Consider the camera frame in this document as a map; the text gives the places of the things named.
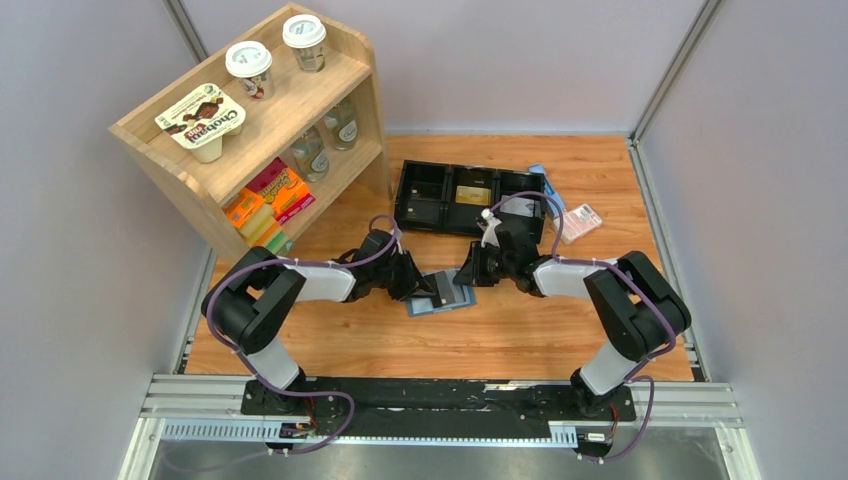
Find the grey VIP credit card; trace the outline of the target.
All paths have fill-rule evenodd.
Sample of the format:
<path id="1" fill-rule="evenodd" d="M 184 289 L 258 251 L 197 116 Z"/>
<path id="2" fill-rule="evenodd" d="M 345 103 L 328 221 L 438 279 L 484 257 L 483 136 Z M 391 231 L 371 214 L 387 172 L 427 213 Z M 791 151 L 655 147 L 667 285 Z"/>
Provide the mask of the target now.
<path id="1" fill-rule="evenodd" d="M 433 274 L 433 280 L 435 281 L 437 290 L 436 296 L 432 299 L 435 309 L 455 309 L 473 303 L 470 289 L 467 286 L 454 282 L 454 278 L 458 272 L 458 269 L 449 269 Z"/>

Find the teal leather card holder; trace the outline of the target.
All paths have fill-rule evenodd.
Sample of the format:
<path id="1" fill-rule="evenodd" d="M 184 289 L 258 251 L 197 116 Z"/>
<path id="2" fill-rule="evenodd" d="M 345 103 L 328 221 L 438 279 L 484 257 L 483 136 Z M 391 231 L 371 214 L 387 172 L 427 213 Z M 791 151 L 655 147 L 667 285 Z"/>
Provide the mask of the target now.
<path id="1" fill-rule="evenodd" d="M 438 271 L 428 273 L 424 276 L 434 287 L 434 297 L 437 294 L 437 290 L 436 290 L 436 287 L 435 287 L 435 281 L 433 280 L 433 274 L 435 272 L 438 272 Z M 455 309 L 437 310 L 437 309 L 434 308 L 434 306 L 432 304 L 432 299 L 434 297 L 433 298 L 414 298 L 414 299 L 407 300 L 406 305 L 407 305 L 408 315 L 410 317 L 418 317 L 418 316 L 429 315 L 429 314 L 445 313 L 445 312 L 449 312 L 449 311 L 452 311 L 452 310 L 457 310 L 457 309 L 462 309 L 462 308 L 474 306 L 476 304 L 476 296 L 474 294 L 473 289 L 469 286 L 467 286 L 467 287 L 470 289 L 471 294 L 472 294 L 472 298 L 473 298 L 473 303 L 470 304 L 470 305 L 460 307 L 460 308 L 455 308 Z"/>

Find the dark credit card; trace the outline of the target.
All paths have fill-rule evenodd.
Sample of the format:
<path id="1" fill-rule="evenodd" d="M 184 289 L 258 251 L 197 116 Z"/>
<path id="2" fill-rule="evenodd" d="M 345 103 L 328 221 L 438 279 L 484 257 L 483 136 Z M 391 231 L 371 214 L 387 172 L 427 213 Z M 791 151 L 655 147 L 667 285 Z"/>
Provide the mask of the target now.
<path id="1" fill-rule="evenodd" d="M 404 219 L 411 222 L 435 223 L 439 218 L 440 207 L 435 204 L 411 205 L 407 207 Z"/>

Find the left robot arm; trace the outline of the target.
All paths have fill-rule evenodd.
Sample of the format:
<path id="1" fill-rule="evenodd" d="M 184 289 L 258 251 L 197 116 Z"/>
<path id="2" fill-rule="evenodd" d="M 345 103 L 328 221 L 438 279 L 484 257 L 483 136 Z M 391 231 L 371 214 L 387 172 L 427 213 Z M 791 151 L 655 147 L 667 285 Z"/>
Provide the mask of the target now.
<path id="1" fill-rule="evenodd" d="M 361 245 L 328 261 L 301 261 L 251 248 L 206 295 L 201 313 L 213 336 L 235 352 L 285 415 L 306 399 L 301 367 L 281 339 L 282 325 L 300 302 L 351 303 L 382 289 L 398 302 L 433 297 L 397 230 L 370 230 Z"/>

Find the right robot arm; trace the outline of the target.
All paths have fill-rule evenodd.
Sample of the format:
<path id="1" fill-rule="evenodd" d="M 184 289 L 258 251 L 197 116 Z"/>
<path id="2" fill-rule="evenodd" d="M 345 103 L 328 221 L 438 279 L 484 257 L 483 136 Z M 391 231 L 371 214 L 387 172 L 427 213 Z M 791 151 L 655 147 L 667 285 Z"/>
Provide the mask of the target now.
<path id="1" fill-rule="evenodd" d="M 483 236 L 471 243 L 456 284 L 491 287 L 510 279 L 531 296 L 581 298 L 594 306 L 607 340 L 570 378 L 570 403 L 583 418 L 605 411 L 612 394 L 651 359 L 674 349 L 692 324 L 684 300 L 641 251 L 612 260 L 569 259 L 541 254 L 516 221 L 485 211 L 479 223 Z"/>

